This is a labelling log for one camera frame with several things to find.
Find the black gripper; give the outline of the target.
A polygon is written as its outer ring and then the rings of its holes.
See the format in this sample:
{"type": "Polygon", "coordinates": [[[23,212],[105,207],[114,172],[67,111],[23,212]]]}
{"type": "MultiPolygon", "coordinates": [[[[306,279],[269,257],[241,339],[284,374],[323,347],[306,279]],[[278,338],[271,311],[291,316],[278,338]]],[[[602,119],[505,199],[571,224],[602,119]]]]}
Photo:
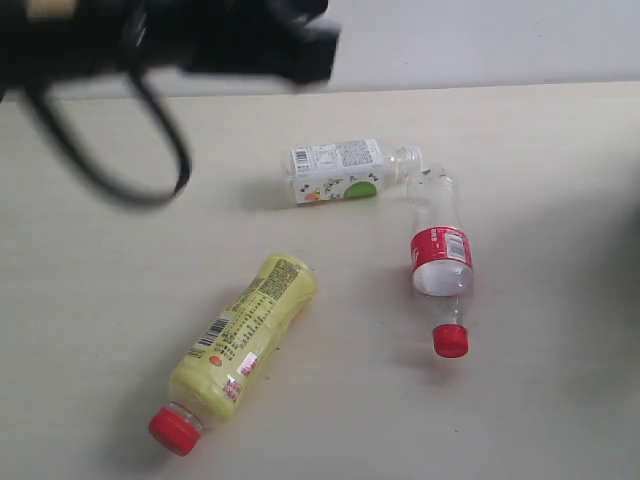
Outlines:
{"type": "Polygon", "coordinates": [[[295,87],[327,83],[340,28],[316,22],[327,1],[196,1],[189,21],[190,74],[278,78],[295,87]]]}

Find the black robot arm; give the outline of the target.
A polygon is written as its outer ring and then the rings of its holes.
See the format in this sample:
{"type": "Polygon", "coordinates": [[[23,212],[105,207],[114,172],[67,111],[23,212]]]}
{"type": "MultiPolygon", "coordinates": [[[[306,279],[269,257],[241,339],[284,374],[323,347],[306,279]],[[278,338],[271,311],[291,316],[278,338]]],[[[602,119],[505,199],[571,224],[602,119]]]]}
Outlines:
{"type": "Polygon", "coordinates": [[[341,29],[326,1],[4,1],[1,91],[175,68],[327,82],[341,29]]]}

